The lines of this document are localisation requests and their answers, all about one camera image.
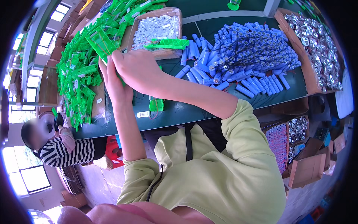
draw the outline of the hand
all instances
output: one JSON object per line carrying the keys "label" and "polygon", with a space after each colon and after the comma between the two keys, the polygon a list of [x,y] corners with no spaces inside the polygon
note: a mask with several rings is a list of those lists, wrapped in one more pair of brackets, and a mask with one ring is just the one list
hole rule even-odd
{"label": "hand", "polygon": [[130,87],[130,85],[125,85],[123,87],[121,80],[117,77],[116,67],[113,63],[112,57],[108,56],[107,60],[107,67],[101,59],[99,60],[98,65],[103,74],[105,86],[112,101],[113,107],[132,107],[133,89]]}
{"label": "hand", "polygon": [[169,84],[172,76],[159,68],[150,51],[140,49],[122,54],[116,50],[113,51],[112,58],[126,84],[142,94],[162,97],[159,92]]}

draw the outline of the black glove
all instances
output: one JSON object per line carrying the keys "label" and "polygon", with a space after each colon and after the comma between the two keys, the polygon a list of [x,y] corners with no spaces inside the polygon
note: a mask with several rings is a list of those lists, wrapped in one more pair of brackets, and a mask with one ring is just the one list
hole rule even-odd
{"label": "black glove", "polygon": [[57,118],[55,118],[53,125],[55,126],[55,131],[59,131],[58,126],[63,126],[63,117],[60,113],[57,113]]}

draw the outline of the black cable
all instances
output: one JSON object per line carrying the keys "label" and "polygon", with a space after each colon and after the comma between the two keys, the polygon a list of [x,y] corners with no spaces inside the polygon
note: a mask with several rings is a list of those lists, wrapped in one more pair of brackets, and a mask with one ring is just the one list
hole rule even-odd
{"label": "black cable", "polygon": [[161,180],[161,178],[162,178],[162,176],[163,176],[163,171],[164,171],[163,164],[160,164],[160,168],[161,168],[160,178],[159,178],[159,180],[157,180],[157,181],[150,187],[150,190],[149,190],[149,193],[148,193],[148,196],[147,196],[147,200],[146,200],[146,201],[149,201],[150,195],[152,194],[152,191],[153,191],[154,186],[159,183],[159,181]]}

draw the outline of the pink sleeve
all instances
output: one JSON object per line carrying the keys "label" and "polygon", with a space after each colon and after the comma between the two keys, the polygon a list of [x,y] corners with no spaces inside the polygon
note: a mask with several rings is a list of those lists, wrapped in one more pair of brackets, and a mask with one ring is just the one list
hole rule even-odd
{"label": "pink sleeve", "polygon": [[71,153],[76,146],[76,142],[71,130],[69,128],[62,127],[59,134],[62,139],[62,143],[66,147],[68,153]]}

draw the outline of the red plastic stool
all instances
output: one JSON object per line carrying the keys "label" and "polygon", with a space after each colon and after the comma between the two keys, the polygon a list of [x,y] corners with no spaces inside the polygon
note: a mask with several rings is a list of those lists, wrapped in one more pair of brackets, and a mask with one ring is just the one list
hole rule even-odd
{"label": "red plastic stool", "polygon": [[113,153],[114,149],[117,149],[118,143],[116,140],[116,136],[108,136],[107,138],[107,144],[106,144],[106,156],[112,161],[113,163],[113,169],[117,167],[124,166],[123,160],[120,160],[117,153]]}

